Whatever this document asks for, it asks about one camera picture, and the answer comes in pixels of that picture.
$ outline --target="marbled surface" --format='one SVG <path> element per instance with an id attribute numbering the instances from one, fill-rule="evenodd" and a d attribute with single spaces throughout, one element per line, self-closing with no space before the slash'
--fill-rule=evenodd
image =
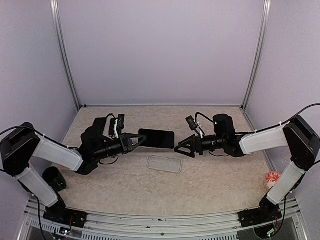
<path id="1" fill-rule="evenodd" d="M 68 131 L 64 144 L 81 145 L 80 135 L 97 117 L 125 114 L 124 133 L 137 134 L 140 128 L 175 132 L 175 142 L 191 136 L 185 118 L 202 112 L 210 118 L 225 113 L 233 117 L 236 131 L 248 131 L 236 107 L 139 106 L 82 108 Z M 213 125 L 199 116 L 207 135 Z M 104 134 L 108 135 L 109 123 Z M 179 174 L 147 168 L 150 156 L 181 159 Z M 183 216 L 243 210 L 259 205 L 266 194 L 265 175 L 269 172 L 262 152 L 242 158 L 203 156 L 190 158 L 171 149 L 138 148 L 120 155 L 113 165 L 100 165 L 82 176 L 59 167 L 67 182 L 60 192 L 71 208 L 112 214 L 141 216 Z"/>

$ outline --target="vertical metal post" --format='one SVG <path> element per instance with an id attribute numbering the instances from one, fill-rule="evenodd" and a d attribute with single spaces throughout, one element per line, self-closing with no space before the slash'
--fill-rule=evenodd
<path id="1" fill-rule="evenodd" d="M 265 41 L 266 33 L 267 33 L 270 8 L 271 8 L 271 0 L 264 0 L 262 21 L 261 21 L 261 27 L 260 27 L 260 33 L 259 33 L 259 39 L 258 39 L 258 46 L 257 46 L 256 52 L 255 52 L 255 57 L 254 57 L 254 62 L 253 62 L 253 66 L 252 66 L 252 70 L 251 70 L 251 74 L 250 74 L 249 84 L 246 89 L 245 97 L 244 97 L 244 100 L 242 103 L 242 109 L 244 111 L 246 111 L 248 108 L 250 97 L 252 95 L 252 91 L 254 89 L 255 81 L 257 78 L 260 59 L 262 56 L 264 41 Z"/>
<path id="2" fill-rule="evenodd" d="M 60 48 L 60 53 L 61 53 L 61 57 L 62 57 L 62 61 L 63 61 L 64 70 L 65 70 L 68 84 L 69 84 L 69 87 L 71 90 L 74 105 L 75 105 L 76 109 L 79 111 L 81 108 L 81 104 L 80 104 L 79 96 L 78 96 L 77 89 L 75 86 L 75 82 L 72 77 L 70 64 L 68 61 L 67 51 L 66 51 L 65 42 L 64 42 L 64 36 L 63 36 L 63 32 L 62 32 L 62 27 L 61 27 L 60 15 L 59 15 L 58 0 L 50 0 L 50 1 L 51 1 L 51 10 L 52 10 L 52 15 L 53 15 L 54 26 L 55 26 L 55 30 L 56 30 L 56 34 L 57 34 L 57 38 L 58 38 L 58 44 L 59 44 L 59 48 Z"/>

